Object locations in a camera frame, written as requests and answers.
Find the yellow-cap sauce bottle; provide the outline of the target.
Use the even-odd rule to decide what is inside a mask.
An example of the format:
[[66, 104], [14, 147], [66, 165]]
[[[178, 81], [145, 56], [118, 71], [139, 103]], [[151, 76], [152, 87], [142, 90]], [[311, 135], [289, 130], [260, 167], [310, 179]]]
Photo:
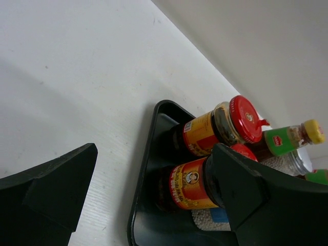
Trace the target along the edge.
[[246, 146], [253, 152], [259, 162], [278, 157], [307, 145], [325, 142], [325, 134], [315, 119], [299, 125], [263, 131], [261, 139]]
[[314, 183], [319, 183], [322, 185], [328, 185], [328, 171], [327, 169], [317, 169], [313, 170], [313, 172], [306, 173], [304, 175], [297, 175], [297, 178], [314, 182]]

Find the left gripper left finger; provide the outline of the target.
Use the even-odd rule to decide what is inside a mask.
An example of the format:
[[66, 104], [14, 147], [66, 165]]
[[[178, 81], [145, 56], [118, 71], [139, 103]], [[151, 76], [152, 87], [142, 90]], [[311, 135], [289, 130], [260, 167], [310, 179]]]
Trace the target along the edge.
[[87, 143], [1, 178], [1, 245], [68, 245], [97, 155], [96, 145]]

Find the black plastic tray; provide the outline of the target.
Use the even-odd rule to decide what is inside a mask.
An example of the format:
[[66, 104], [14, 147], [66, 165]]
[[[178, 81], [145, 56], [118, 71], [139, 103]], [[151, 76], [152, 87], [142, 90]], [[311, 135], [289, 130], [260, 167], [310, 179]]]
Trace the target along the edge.
[[163, 167], [178, 165], [162, 152], [163, 133], [194, 116], [171, 100], [158, 102], [153, 111], [144, 156], [127, 226], [129, 245], [237, 245], [231, 231], [202, 231], [189, 211], [166, 213], [155, 203], [150, 175]]

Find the red-lid chili jar front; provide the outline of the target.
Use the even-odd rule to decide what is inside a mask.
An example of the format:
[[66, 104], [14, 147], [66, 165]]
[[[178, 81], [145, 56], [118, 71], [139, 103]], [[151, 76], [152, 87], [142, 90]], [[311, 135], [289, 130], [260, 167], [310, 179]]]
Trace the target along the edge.
[[150, 175], [150, 194], [159, 209], [167, 213], [225, 208], [220, 180], [235, 161], [215, 150], [208, 157], [162, 167]]

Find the red-lid chili jar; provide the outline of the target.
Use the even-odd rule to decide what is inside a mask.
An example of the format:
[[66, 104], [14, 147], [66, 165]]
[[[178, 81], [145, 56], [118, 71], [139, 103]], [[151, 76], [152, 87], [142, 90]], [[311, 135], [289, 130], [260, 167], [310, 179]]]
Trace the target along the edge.
[[150, 175], [150, 194], [159, 209], [167, 213], [225, 208], [220, 180], [235, 161], [215, 150], [208, 157], [162, 167]]
[[269, 125], [266, 119], [260, 119], [247, 98], [237, 95], [202, 116], [172, 127], [166, 137], [175, 153], [205, 157], [217, 143], [229, 147], [257, 143], [262, 137], [262, 127]]

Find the blue-label pepper jar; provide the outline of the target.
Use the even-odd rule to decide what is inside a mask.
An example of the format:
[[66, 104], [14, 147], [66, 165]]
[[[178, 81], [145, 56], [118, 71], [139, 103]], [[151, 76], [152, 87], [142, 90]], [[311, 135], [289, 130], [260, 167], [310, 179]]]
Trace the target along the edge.
[[203, 231], [230, 231], [226, 210], [223, 208], [198, 209], [191, 211], [195, 225]]
[[261, 163], [291, 176], [305, 175], [313, 171], [313, 165], [305, 147], [272, 157]]

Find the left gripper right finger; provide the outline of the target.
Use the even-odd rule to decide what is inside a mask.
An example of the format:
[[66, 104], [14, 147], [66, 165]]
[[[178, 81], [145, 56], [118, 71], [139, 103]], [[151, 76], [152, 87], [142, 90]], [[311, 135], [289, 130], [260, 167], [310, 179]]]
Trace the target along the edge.
[[219, 201], [239, 245], [327, 245], [327, 186], [279, 172], [231, 148], [212, 151]]

